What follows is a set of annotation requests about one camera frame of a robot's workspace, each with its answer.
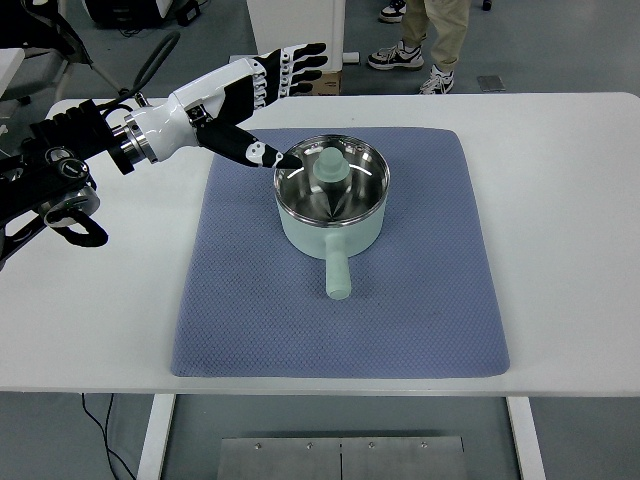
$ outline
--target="gray floor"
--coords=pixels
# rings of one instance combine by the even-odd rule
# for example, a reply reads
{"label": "gray floor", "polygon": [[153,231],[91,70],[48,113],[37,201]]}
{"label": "gray floor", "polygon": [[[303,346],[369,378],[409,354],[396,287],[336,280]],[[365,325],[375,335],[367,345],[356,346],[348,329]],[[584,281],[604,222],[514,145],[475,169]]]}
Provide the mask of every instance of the gray floor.
{"label": "gray floor", "polygon": [[[98,29],[79,1],[69,20],[105,69],[125,85],[156,43],[179,30],[178,47],[145,89],[149,97],[218,68],[230,55],[255,53],[244,2],[211,0],[188,28],[168,24],[125,38]],[[637,0],[495,0],[491,12],[473,0],[471,26],[456,69],[454,92],[481,93],[476,78],[500,75],[508,92],[626,91],[640,95],[640,2]],[[381,2],[348,0],[345,51],[367,54],[394,44],[397,25],[376,21]],[[425,42],[428,50],[430,40]],[[343,95],[413,94],[420,72],[377,72],[345,66]],[[110,87],[78,67],[68,98],[107,98]],[[6,123],[0,149],[12,153],[41,120],[52,92],[35,95]],[[479,128],[491,128],[479,125]],[[517,478],[504,403],[496,399],[349,399],[335,397],[180,397],[165,478],[215,478],[220,438],[272,434],[462,435],[470,478]],[[90,395],[104,418],[107,395]],[[109,434],[112,448],[137,469],[151,397],[118,395]],[[640,478],[640,401],[636,399],[532,399],[549,480]],[[0,393],[1,479],[112,478],[98,427],[77,394]],[[126,478],[122,469],[121,478]]]}

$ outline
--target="khaki pants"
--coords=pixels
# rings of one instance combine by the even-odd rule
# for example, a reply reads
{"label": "khaki pants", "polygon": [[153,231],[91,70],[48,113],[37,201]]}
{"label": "khaki pants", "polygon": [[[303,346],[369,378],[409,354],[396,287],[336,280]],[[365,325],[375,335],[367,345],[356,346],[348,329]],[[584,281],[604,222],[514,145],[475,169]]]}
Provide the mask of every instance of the khaki pants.
{"label": "khaki pants", "polygon": [[429,22],[438,38],[431,48],[436,66],[452,71],[467,34],[471,0],[406,0],[407,13],[402,17],[402,40],[407,47],[418,47],[427,38]]}

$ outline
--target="chair leg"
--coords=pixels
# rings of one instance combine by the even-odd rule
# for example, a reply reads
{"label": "chair leg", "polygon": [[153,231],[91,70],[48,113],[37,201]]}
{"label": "chair leg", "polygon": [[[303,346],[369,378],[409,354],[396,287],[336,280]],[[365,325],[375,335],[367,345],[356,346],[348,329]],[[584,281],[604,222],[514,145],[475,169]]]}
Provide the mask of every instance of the chair leg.
{"label": "chair leg", "polygon": [[110,74],[109,72],[107,72],[106,70],[104,70],[100,65],[98,65],[97,63],[92,63],[90,65],[91,69],[96,72],[98,75],[100,75],[105,82],[107,82],[109,85],[111,85],[113,88],[115,88],[116,92],[118,92],[118,94],[124,90],[124,87],[122,85],[120,85]]}
{"label": "chair leg", "polygon": [[74,64],[71,62],[67,63],[67,65],[64,67],[64,71],[62,72],[62,76],[60,77],[60,81],[56,86],[56,91],[53,96],[54,103],[58,103],[60,100],[62,100],[64,89],[67,87],[67,85],[69,84],[69,81],[71,80],[71,74],[73,73],[73,68],[74,68]]}

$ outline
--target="pot lid knob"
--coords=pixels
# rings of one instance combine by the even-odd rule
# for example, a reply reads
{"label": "pot lid knob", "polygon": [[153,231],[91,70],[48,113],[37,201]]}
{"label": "pot lid knob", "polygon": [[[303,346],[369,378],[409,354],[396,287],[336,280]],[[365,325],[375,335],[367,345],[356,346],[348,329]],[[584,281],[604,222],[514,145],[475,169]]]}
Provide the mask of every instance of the pot lid knob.
{"label": "pot lid knob", "polygon": [[313,174],[321,182],[334,183],[347,178],[350,172],[349,162],[335,147],[327,147],[313,164]]}

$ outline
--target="shoe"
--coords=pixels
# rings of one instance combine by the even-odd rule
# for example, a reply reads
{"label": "shoe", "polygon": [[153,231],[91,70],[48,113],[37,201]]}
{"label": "shoe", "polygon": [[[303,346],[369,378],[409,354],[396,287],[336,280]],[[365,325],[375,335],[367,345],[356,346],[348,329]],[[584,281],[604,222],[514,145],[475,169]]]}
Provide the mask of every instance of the shoe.
{"label": "shoe", "polygon": [[441,72],[438,67],[431,67],[429,80],[420,87],[420,95],[444,95],[453,88],[453,72]]}
{"label": "shoe", "polygon": [[388,7],[380,10],[378,19],[384,23],[398,23],[405,13],[407,13],[407,4],[404,0],[391,0]]}
{"label": "shoe", "polygon": [[397,45],[391,48],[383,48],[376,53],[369,55],[367,63],[376,70],[391,70],[402,67],[407,70],[420,70],[424,65],[422,59],[422,49],[420,47],[407,48],[400,40]]}

